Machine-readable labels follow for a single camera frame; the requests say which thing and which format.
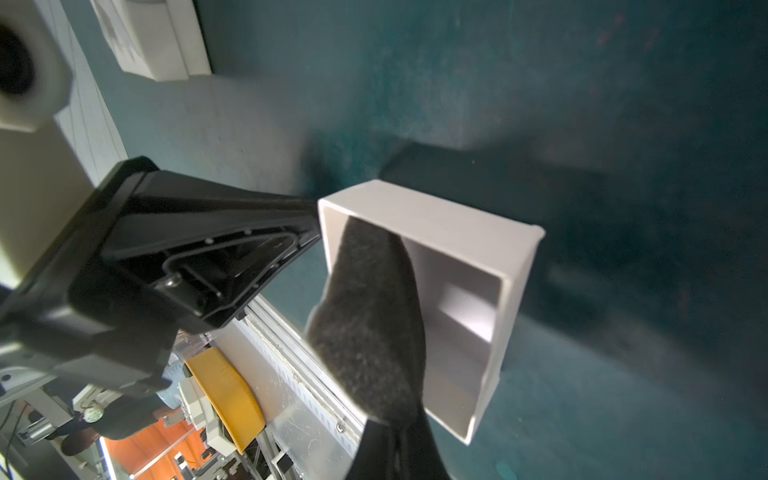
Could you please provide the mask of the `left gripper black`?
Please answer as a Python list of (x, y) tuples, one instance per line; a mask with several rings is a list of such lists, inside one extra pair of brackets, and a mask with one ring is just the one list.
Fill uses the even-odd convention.
[(179, 327), (223, 327), (319, 241), (317, 203), (119, 163), (67, 197), (1, 187), (1, 364), (162, 390)]

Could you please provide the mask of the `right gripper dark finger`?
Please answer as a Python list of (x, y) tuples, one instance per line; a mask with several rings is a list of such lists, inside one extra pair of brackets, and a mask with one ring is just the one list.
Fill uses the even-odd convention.
[(446, 479), (423, 405), (425, 327), (401, 238), (353, 218), (307, 341), (366, 414), (348, 479)]

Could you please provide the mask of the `white jewelry box base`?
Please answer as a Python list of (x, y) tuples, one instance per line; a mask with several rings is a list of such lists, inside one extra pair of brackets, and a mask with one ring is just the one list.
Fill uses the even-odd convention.
[(156, 82), (212, 74), (192, 0), (95, 0), (91, 5), (122, 71)]

